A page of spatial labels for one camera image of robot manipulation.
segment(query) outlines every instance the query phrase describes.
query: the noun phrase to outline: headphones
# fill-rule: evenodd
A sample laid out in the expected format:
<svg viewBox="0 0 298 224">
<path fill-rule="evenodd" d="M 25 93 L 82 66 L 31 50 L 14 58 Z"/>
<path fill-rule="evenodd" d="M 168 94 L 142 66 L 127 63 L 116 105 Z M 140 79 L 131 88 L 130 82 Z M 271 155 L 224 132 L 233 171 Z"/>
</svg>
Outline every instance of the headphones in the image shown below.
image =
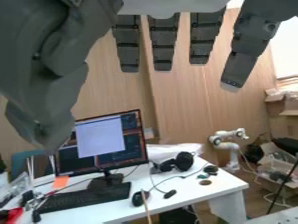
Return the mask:
<svg viewBox="0 0 298 224">
<path fill-rule="evenodd" d="M 155 163 L 155 173 L 170 172 L 176 168 L 182 172 L 188 171 L 193 166 L 193 154 L 180 152 L 176 159 L 170 159 L 162 164 Z"/>
</svg>

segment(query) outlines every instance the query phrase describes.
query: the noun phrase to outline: wall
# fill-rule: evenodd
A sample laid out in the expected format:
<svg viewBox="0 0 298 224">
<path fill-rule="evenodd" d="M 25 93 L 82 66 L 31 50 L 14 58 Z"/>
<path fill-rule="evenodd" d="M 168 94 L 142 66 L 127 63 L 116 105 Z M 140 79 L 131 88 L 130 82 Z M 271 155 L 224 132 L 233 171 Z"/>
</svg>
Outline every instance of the wall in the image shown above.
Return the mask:
<svg viewBox="0 0 298 224">
<path fill-rule="evenodd" d="M 277 78 L 298 75 L 298 18 L 283 22 L 276 37 L 271 41 Z"/>
<path fill-rule="evenodd" d="M 96 42 L 87 59 L 90 64 L 87 82 L 72 110 L 76 119 L 140 108 L 146 127 L 156 128 L 143 49 L 142 46 L 140 72 L 130 74 L 120 70 L 112 33 L 110 32 Z M 34 149 L 34 146 L 19 137 L 5 117 L 6 102 L 6 99 L 0 97 L 0 154 L 10 164 L 11 154 Z"/>
<path fill-rule="evenodd" d="M 264 90 L 275 86 L 269 49 L 260 57 L 245 87 L 237 93 L 220 88 L 239 11 L 239 9 L 227 11 L 221 33 L 207 66 L 189 64 L 189 14 L 183 13 L 174 69 L 168 73 L 155 71 L 148 22 L 143 18 L 160 135 L 172 142 L 205 143 L 216 130 L 239 127 L 247 128 L 252 141 L 261 133 L 269 131 L 264 105 Z M 221 154 L 220 162 L 227 162 L 228 156 L 228 153 Z M 207 158 L 211 161 L 217 160 L 217 154 L 211 148 Z"/>
<path fill-rule="evenodd" d="M 189 64 L 189 16 L 183 13 L 174 69 L 156 72 L 147 20 L 143 18 L 140 74 L 120 71 L 115 39 L 111 33 L 98 41 L 90 53 L 90 75 L 74 114 L 78 119 L 142 108 L 146 127 L 159 128 L 164 142 L 207 142 L 219 129 L 245 127 L 255 137 L 269 130 L 264 89 L 275 86 L 271 51 L 261 56 L 245 87 L 239 93 L 220 88 L 220 76 L 231 53 L 233 24 L 239 10 L 227 12 L 207 66 Z M 10 161 L 13 152 L 33 146 L 18 136 L 5 117 L 6 99 L 0 98 L 0 153 Z M 205 157 L 216 162 L 209 147 Z M 227 161 L 228 154 L 219 156 Z"/>
</svg>

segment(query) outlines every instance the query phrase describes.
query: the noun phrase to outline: small robot arm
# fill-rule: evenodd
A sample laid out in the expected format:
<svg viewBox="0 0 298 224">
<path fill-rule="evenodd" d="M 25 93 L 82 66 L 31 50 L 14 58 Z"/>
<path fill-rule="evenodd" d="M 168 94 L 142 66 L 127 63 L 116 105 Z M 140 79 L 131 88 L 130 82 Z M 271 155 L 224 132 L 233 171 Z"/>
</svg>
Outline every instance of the small robot arm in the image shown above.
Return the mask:
<svg viewBox="0 0 298 224">
<path fill-rule="evenodd" d="M 140 15 L 148 15 L 154 63 L 170 71 L 180 12 L 191 12 L 189 62 L 205 65 L 229 0 L 2 0 L 0 94 L 19 135 L 52 152 L 74 129 L 71 113 L 87 79 L 86 58 L 112 28 L 124 72 L 138 72 Z M 221 82 L 243 87 L 280 23 L 298 12 L 297 0 L 247 0 L 235 26 Z"/>
<path fill-rule="evenodd" d="M 236 137 L 243 140 L 249 139 L 244 128 L 239 128 L 233 131 L 217 131 L 215 135 L 209 137 L 209 142 L 213 144 L 215 149 L 231 150 L 231 162 L 227 165 L 227 170 L 229 172 L 240 170 L 237 154 L 237 151 L 240 150 L 240 145 L 233 142 L 233 139 Z"/>
</svg>

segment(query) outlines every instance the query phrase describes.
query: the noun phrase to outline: white robot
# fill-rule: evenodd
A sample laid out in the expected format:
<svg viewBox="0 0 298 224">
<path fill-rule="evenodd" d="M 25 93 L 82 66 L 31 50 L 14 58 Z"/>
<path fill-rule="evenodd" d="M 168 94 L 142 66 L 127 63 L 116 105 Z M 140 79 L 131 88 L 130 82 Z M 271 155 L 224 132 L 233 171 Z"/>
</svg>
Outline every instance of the white robot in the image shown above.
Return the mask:
<svg viewBox="0 0 298 224">
<path fill-rule="evenodd" d="M 237 170 L 240 170 L 237 153 L 237 151 L 240 150 L 240 145 L 232 142 L 235 137 L 244 140 L 249 139 L 249 136 L 245 134 L 244 128 L 239 128 L 233 131 L 217 131 L 216 134 L 209 137 L 209 141 L 216 149 L 231 150 L 231 162 L 225 167 L 229 172 L 236 172 Z"/>
</svg>

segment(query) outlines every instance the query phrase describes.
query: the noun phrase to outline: wooden wall panel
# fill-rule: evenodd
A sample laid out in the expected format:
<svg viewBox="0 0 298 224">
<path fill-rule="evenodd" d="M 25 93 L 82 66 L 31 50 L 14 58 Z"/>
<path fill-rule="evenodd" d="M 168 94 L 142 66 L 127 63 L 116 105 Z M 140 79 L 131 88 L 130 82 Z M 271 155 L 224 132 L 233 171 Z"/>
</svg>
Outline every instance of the wooden wall panel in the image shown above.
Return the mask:
<svg viewBox="0 0 298 224">
<path fill-rule="evenodd" d="M 215 131 L 239 127 L 247 128 L 253 141 L 259 134 L 269 131 L 264 90 L 275 86 L 271 51 L 261 56 L 247 85 L 237 93 L 220 87 L 239 12 L 239 9 L 227 11 L 207 66 L 189 64 L 189 13 L 183 13 L 174 69 L 168 73 L 155 71 L 148 22 L 143 18 L 160 134 L 174 142 L 207 143 Z M 209 145 L 207 158 L 215 161 L 215 157 Z M 229 153 L 220 153 L 220 162 L 227 162 L 228 157 Z"/>
<path fill-rule="evenodd" d="M 148 66 L 142 47 L 139 73 L 123 73 L 119 65 L 115 38 L 110 32 L 95 44 L 90 56 L 90 74 L 83 86 L 78 104 L 74 107 L 76 119 L 99 116 L 140 108 L 146 127 L 156 128 L 156 117 Z M 11 154 L 34 149 L 18 135 L 6 117 L 6 99 L 0 97 L 0 154 L 10 164 Z"/>
<path fill-rule="evenodd" d="M 188 15 L 188 13 L 183 13 L 180 18 L 171 72 L 155 71 L 148 21 L 147 17 L 143 18 L 143 34 L 160 137 L 171 143 L 205 143 L 213 130 L 204 67 L 189 64 L 191 28 Z M 215 159 L 212 154 L 212 150 L 209 150 L 211 160 Z"/>
</svg>

